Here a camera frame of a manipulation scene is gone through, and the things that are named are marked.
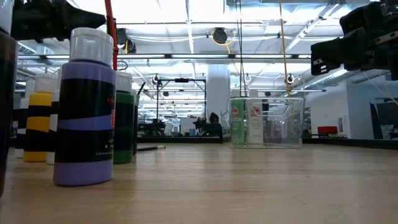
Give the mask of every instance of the wooden table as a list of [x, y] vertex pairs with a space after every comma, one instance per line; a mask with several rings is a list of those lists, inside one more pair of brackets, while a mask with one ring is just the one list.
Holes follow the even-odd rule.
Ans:
[[1, 224], [398, 223], [398, 151], [170, 144], [87, 187], [9, 157]]

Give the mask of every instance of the wall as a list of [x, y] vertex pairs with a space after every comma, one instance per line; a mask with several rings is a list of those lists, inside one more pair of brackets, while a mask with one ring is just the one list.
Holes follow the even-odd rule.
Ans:
[[[385, 93], [387, 87], [394, 98], [398, 97], [398, 83], [385, 81], [383, 78], [372, 80]], [[351, 137], [355, 139], [374, 139], [370, 103], [376, 104], [376, 98], [387, 98], [369, 81], [347, 85], [349, 125]]]
[[345, 122], [346, 136], [350, 136], [349, 114], [346, 82], [338, 86], [326, 87], [324, 93], [309, 93], [305, 99], [305, 107], [311, 108], [312, 134], [318, 134], [319, 126], [338, 126], [338, 118], [347, 117]]

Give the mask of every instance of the plastic bin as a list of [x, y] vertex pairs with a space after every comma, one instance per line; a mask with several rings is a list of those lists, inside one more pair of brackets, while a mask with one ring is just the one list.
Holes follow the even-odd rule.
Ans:
[[232, 147], [300, 148], [303, 98], [232, 98], [228, 116]]
[[70, 60], [94, 60], [110, 66], [113, 56], [113, 38], [92, 28], [72, 30]]

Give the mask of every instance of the metal frame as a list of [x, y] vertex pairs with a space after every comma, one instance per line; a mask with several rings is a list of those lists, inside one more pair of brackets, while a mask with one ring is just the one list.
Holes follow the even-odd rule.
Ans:
[[[176, 79], [158, 79], [158, 81], [156, 82], [156, 120], [158, 121], [159, 119], [159, 92], [161, 92], [163, 90], [164, 87], [167, 86], [167, 84], [169, 84], [170, 82], [175, 82], [176, 80], [179, 80], [180, 78], [176, 78]], [[207, 99], [207, 83], [206, 80], [204, 79], [192, 79], [192, 78], [188, 78], [187, 79], [188, 82], [194, 82], [195, 84], [197, 84], [197, 86], [199, 86], [199, 88], [205, 92], [205, 99], [204, 99], [204, 109], [205, 109], [205, 115], [206, 116], [206, 99]], [[166, 82], [165, 84], [163, 84], [163, 86], [159, 89], [159, 83], [160, 82]], [[205, 84], [205, 88], [203, 89], [197, 82], [203, 82]]]

